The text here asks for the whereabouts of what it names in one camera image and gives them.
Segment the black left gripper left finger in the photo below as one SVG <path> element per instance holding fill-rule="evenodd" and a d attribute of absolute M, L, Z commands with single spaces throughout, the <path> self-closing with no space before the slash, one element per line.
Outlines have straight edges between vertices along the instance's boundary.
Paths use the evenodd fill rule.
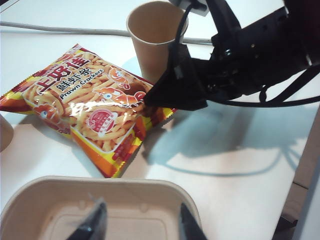
<path fill-rule="evenodd" d="M 94 206 L 84 220 L 67 237 L 68 240 L 104 240 L 107 234 L 108 211 L 103 197 L 95 201 Z"/>

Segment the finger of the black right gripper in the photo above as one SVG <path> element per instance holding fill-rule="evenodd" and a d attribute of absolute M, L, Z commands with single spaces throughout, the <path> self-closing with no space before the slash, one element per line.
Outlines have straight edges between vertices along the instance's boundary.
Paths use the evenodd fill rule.
<path fill-rule="evenodd" d="M 191 101 L 191 102 L 160 102 L 160 101 L 144 101 L 147 106 L 150 107 L 161 107 L 161 108 L 170 108 L 186 111 L 196 111 L 208 106 L 207 102 L 204 101 Z"/>

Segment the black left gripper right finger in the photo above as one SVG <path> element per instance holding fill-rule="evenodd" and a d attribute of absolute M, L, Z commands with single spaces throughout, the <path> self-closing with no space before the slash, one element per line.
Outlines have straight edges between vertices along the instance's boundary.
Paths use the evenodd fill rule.
<path fill-rule="evenodd" d="M 179 214 L 179 239 L 180 240 L 207 240 L 204 232 L 188 207 L 182 203 Z"/>

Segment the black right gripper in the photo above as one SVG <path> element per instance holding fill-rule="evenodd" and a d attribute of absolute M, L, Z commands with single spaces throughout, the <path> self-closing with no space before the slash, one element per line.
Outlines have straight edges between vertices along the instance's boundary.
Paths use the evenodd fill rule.
<path fill-rule="evenodd" d="M 209 100 L 232 100 L 275 85 L 309 67 L 285 7 L 241 28 L 230 7 L 211 7 L 218 33 L 200 78 Z M 169 46 L 167 68 L 145 100 L 204 100 L 187 45 Z"/>

